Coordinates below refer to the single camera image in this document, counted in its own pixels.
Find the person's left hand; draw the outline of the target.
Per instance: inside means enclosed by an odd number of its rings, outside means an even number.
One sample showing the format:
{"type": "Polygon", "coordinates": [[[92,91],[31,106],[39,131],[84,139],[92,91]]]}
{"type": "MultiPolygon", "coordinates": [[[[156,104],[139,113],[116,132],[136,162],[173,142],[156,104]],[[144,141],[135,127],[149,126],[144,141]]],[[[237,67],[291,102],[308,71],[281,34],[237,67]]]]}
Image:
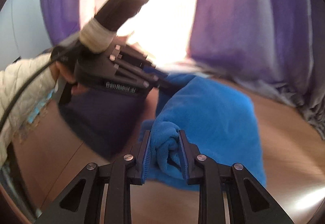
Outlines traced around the person's left hand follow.
{"type": "Polygon", "coordinates": [[[63,65],[60,62],[55,62],[50,65],[50,71],[54,81],[56,82],[58,78],[61,76],[65,79],[65,81],[69,84],[72,84],[71,95],[80,95],[86,93],[89,88],[84,85],[77,83],[73,73],[68,69],[67,66],[63,65]]]}

